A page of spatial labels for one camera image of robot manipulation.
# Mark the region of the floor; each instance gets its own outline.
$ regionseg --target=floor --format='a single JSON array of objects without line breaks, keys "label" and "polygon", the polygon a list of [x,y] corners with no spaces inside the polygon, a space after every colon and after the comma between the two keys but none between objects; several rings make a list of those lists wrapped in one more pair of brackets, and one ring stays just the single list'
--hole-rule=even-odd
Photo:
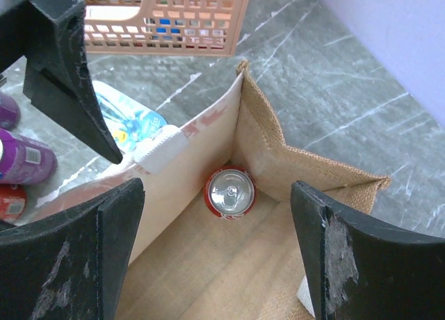
[{"label": "floor", "polygon": [[[445,131],[318,0],[250,0],[232,58],[88,58],[93,79],[178,126],[220,97],[247,58],[289,145],[391,175],[373,215],[445,237]],[[22,109],[17,132],[46,142],[60,164],[48,182],[28,189],[29,213],[109,163],[30,105],[24,65],[10,67],[2,89]]]}]

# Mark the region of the red can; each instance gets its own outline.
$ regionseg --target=red can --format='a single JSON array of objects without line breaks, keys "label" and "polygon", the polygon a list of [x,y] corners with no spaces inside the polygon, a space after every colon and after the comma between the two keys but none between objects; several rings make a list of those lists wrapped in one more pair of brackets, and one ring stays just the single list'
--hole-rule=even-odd
[{"label": "red can", "polygon": [[219,218],[236,219],[253,208],[257,188],[247,171],[238,166],[224,166],[212,173],[203,194],[213,214]]},{"label": "red can", "polygon": [[26,192],[23,186],[0,185],[0,219],[13,223],[25,210]]}]

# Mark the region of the purple spray can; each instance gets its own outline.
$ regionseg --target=purple spray can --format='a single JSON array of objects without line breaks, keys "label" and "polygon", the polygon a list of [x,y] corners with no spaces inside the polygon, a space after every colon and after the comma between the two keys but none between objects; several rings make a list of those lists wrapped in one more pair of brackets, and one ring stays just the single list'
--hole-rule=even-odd
[{"label": "purple spray can", "polygon": [[56,155],[44,143],[0,129],[0,184],[37,184],[56,166]]},{"label": "purple spray can", "polygon": [[20,108],[9,95],[0,92],[0,127],[11,130],[20,121]]}]

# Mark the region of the brown paper bag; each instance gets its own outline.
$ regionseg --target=brown paper bag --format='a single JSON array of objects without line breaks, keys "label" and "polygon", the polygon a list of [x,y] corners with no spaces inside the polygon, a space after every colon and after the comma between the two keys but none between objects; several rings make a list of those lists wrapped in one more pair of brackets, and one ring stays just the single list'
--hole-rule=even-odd
[{"label": "brown paper bag", "polygon": [[[137,154],[37,217],[142,179],[145,207],[116,319],[311,319],[296,298],[305,273],[291,184],[306,181],[366,213],[389,186],[388,177],[287,146],[246,61],[237,73],[227,93],[181,129],[141,143]],[[216,218],[200,193],[228,161],[247,169],[259,189],[253,210],[235,221]]]}]

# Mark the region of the can lid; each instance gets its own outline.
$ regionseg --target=can lid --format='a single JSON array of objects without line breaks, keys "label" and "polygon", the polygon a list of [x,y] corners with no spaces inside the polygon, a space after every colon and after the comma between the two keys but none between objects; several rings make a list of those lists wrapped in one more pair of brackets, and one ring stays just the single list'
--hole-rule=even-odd
[{"label": "can lid", "polygon": [[221,214],[235,216],[251,208],[255,197],[252,179],[237,169],[221,170],[210,181],[208,197]]}]

